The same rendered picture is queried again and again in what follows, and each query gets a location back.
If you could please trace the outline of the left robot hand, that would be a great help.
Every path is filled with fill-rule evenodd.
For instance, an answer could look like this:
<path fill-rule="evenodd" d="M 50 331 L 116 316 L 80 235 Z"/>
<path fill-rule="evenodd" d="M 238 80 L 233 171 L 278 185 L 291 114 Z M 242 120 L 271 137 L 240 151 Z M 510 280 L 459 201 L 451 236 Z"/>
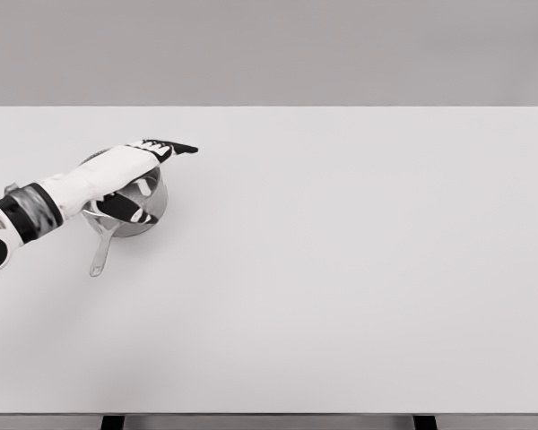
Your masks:
<path fill-rule="evenodd" d="M 81 209 L 94 201 L 96 209 L 113 218 L 134 224 L 155 224 L 159 218 L 118 191 L 159 167 L 174 155 L 194 154 L 194 146 L 162 140 L 141 140 L 118 145 L 84 162 L 71 172 L 76 189 L 72 203 Z"/>

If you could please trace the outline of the silver pot with long handle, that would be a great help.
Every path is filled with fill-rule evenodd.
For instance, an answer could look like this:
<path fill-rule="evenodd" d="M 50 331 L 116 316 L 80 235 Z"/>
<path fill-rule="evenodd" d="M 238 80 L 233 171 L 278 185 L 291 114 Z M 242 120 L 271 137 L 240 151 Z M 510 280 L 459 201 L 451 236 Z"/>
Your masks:
<path fill-rule="evenodd" d="M 165 213 L 169 202 L 168 190 L 159 168 L 153 169 L 141 179 L 118 192 L 139 204 L 145 211 L 158 219 Z M 125 223 L 109 215 L 98 213 L 94 210 L 93 202 L 84 206 L 82 215 L 100 235 L 100 244 L 90 267 L 92 277 L 97 277 L 102 273 L 112 238 L 133 237 L 152 228 L 152 225 Z"/>

